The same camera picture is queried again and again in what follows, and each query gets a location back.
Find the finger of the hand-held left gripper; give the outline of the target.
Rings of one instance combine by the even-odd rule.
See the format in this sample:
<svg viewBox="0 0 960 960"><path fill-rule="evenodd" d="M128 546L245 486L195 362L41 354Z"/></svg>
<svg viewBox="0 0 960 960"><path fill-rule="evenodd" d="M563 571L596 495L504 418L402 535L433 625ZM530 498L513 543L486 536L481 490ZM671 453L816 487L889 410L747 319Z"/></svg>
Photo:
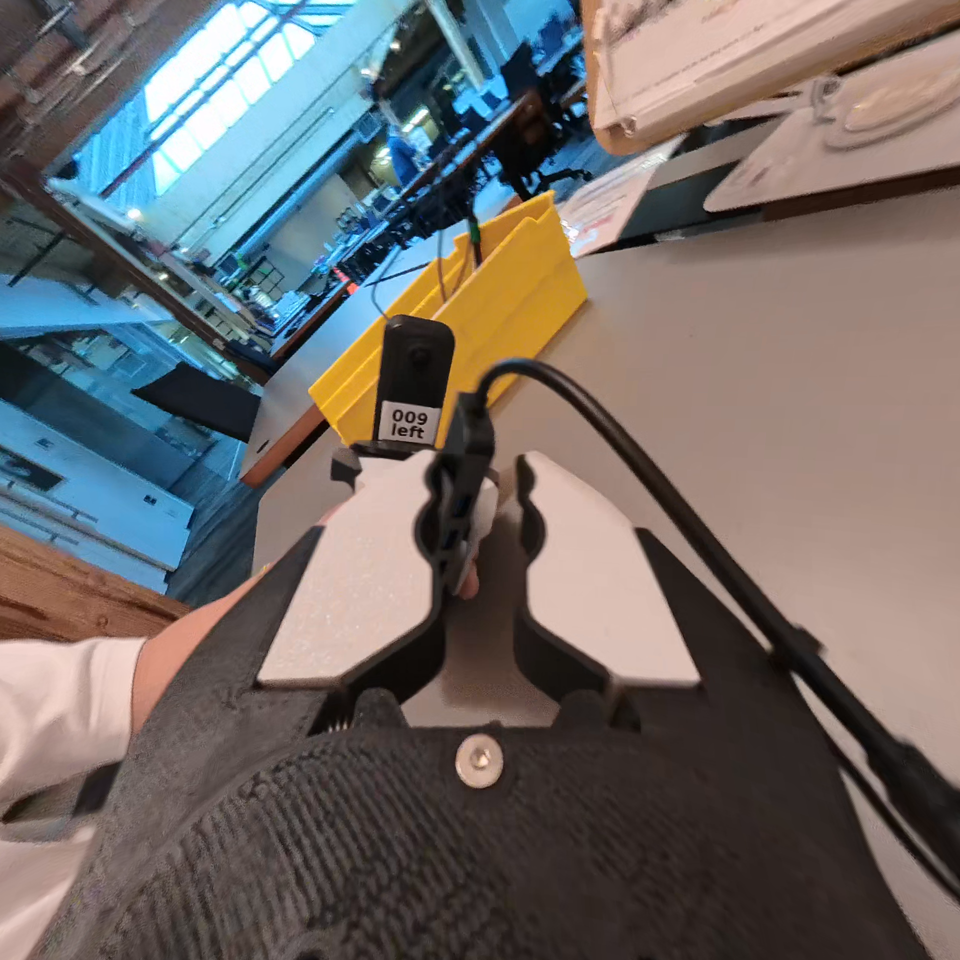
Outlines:
<svg viewBox="0 0 960 960"><path fill-rule="evenodd" d="M353 487L354 496L363 496L373 490L376 496L403 496L404 491L426 488L425 475L429 467L429 452L414 452L399 459L363 457Z"/></svg>
<svg viewBox="0 0 960 960"><path fill-rule="evenodd" d="M473 562L479 547L491 533L498 513L500 482L498 474L486 474L470 509L469 531L466 537L466 558Z"/></svg>

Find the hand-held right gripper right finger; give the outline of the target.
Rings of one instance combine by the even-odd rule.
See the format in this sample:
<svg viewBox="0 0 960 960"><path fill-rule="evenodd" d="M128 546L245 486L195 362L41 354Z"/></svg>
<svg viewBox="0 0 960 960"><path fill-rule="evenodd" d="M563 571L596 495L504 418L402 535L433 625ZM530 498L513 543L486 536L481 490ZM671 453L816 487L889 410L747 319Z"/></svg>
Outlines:
<svg viewBox="0 0 960 960"><path fill-rule="evenodd" d="M522 600L513 657L551 701L599 695L608 712L636 690L697 690L701 675L641 539L602 493L549 459L515 462Z"/></svg>

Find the grey usb hub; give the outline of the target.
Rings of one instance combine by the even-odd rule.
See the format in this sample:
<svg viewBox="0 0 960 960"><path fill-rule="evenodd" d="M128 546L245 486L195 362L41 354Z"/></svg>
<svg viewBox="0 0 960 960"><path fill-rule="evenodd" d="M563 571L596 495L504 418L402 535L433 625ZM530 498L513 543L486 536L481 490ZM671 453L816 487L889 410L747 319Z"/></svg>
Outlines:
<svg viewBox="0 0 960 960"><path fill-rule="evenodd" d="M474 392L460 393L443 447L438 452L438 545L435 557L445 590L454 595L467 559L474 498L491 473L495 431L486 404Z"/></svg>

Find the paper with red label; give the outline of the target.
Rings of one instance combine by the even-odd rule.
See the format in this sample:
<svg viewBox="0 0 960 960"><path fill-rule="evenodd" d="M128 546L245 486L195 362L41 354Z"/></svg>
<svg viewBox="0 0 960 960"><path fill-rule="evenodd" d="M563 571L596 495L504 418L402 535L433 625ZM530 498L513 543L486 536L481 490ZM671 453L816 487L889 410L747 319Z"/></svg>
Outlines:
<svg viewBox="0 0 960 960"><path fill-rule="evenodd" d="M582 186L558 207L572 258L598 253L618 240L655 174L682 140L678 136L646 150Z"/></svg>

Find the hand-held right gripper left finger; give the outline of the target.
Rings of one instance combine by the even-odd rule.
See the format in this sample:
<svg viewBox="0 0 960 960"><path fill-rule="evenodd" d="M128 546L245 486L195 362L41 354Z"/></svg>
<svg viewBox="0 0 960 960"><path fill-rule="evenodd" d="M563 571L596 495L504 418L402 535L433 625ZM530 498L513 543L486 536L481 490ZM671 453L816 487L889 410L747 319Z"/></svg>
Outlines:
<svg viewBox="0 0 960 960"><path fill-rule="evenodd" d="M257 675L277 690L389 690L405 703L438 674L441 587L417 540L435 451L363 467L318 539Z"/></svg>

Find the glass skylight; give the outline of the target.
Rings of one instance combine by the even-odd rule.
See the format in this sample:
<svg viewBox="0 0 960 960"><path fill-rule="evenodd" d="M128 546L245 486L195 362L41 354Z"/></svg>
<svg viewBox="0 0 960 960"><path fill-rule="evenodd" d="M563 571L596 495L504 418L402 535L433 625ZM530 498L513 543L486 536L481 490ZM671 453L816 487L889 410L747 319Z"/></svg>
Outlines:
<svg viewBox="0 0 960 960"><path fill-rule="evenodd" d="M150 155L162 196L304 56L339 13L313 2L222 2L144 89Z"/></svg>

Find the person's white shirt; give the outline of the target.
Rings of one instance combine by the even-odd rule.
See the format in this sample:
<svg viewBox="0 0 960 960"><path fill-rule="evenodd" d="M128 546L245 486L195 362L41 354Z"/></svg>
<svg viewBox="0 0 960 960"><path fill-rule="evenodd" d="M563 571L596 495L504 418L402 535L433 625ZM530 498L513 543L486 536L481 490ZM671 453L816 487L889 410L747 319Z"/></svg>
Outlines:
<svg viewBox="0 0 960 960"><path fill-rule="evenodd" d="M14 640L1 649L2 813L40 791L124 759L143 638L58 643ZM27 958L75 881L97 834L92 818L56 814L3 823L1 957Z"/></svg>

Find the printed instruction sheet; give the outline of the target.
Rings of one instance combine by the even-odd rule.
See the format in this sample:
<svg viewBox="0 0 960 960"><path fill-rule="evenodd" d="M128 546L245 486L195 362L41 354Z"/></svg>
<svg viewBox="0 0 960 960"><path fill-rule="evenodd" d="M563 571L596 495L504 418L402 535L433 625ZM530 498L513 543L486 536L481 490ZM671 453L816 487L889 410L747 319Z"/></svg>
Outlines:
<svg viewBox="0 0 960 960"><path fill-rule="evenodd" d="M958 2L596 2L585 13L594 131L636 142L958 20Z"/></svg>

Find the yellow plastic bin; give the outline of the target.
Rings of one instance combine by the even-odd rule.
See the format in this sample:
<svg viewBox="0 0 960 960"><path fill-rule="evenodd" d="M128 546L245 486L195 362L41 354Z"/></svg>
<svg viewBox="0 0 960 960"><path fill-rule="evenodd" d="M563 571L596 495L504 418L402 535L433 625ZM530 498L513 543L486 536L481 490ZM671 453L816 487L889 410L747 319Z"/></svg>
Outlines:
<svg viewBox="0 0 960 960"><path fill-rule="evenodd" d="M500 360L538 357L588 299L553 191L482 223L479 231L479 266L462 233L453 251L430 262L387 312L437 320L453 332L439 442L446 438L458 393L474 390ZM385 318L368 323L309 388L319 413L346 446L374 437L385 324Z"/></svg>

